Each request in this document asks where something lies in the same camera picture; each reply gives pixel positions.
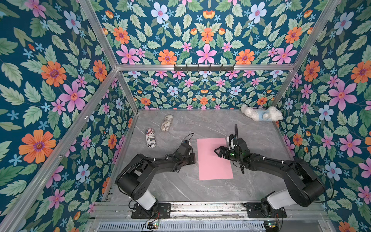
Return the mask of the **pink rectangular paper sheet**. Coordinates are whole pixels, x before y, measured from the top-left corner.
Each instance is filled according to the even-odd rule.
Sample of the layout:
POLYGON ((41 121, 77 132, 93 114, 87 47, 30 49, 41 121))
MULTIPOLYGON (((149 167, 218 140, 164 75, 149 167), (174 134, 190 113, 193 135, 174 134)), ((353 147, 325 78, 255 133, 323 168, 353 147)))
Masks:
POLYGON ((201 181, 233 179, 231 162, 220 158, 214 151, 226 145, 226 138, 197 139, 199 179, 201 181))

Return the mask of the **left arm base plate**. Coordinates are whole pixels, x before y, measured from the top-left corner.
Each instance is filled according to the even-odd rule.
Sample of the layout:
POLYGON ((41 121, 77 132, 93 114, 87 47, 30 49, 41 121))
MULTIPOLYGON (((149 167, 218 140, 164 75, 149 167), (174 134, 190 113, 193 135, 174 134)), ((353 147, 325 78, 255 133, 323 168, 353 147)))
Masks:
POLYGON ((132 210, 132 219, 156 219, 170 218, 171 214, 170 203, 155 203, 149 210, 144 209, 141 205, 135 204, 132 210))

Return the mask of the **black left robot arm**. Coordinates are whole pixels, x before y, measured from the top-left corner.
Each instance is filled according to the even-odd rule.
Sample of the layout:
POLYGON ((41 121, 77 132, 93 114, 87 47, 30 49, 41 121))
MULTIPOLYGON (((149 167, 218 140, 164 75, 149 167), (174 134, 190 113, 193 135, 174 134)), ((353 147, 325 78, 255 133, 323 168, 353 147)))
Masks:
POLYGON ((184 140, 178 149, 160 158, 151 158, 137 154, 118 174, 115 184, 121 193, 129 196, 144 210, 156 208, 158 200, 148 190, 155 175, 177 173, 181 168, 194 165, 195 152, 188 140, 184 140))

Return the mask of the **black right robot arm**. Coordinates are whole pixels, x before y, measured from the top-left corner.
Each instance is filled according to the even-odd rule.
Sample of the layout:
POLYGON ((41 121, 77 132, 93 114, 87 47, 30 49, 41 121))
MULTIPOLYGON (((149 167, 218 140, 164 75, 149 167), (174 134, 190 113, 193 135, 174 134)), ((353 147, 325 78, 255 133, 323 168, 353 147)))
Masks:
POLYGON ((325 185, 305 161, 272 159, 252 153, 245 140, 231 134, 228 147, 220 146, 214 150, 219 158, 237 162, 241 172, 245 169, 264 172, 281 178, 285 188, 274 191, 261 200, 261 209, 266 215, 290 205, 308 207, 325 191, 325 185))

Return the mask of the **black hook rail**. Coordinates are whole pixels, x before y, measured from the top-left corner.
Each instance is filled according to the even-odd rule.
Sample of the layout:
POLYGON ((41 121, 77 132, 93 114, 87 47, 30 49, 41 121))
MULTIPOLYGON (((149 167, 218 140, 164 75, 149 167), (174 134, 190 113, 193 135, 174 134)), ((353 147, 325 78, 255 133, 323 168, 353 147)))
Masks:
POLYGON ((211 72, 221 72, 221 71, 233 71, 235 69, 234 65, 175 65, 173 66, 174 71, 187 71, 187 72, 199 72, 199 71, 211 71, 211 72))

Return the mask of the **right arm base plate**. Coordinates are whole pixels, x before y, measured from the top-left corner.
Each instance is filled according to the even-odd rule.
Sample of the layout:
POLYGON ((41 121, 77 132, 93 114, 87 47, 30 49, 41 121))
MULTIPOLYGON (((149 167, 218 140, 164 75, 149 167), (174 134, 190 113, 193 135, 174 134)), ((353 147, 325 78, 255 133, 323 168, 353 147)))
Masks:
POLYGON ((273 209, 267 203, 244 203, 249 218, 287 218, 285 209, 273 209))

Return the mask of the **white plush toy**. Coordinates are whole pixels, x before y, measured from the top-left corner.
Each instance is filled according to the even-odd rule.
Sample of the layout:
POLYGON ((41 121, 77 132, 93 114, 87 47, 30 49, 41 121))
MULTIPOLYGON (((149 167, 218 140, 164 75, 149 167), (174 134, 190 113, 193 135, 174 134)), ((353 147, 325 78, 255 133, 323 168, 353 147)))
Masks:
POLYGON ((241 112, 253 121, 280 121, 284 118, 282 112, 274 106, 264 109, 253 108, 244 104, 241 107, 241 112))

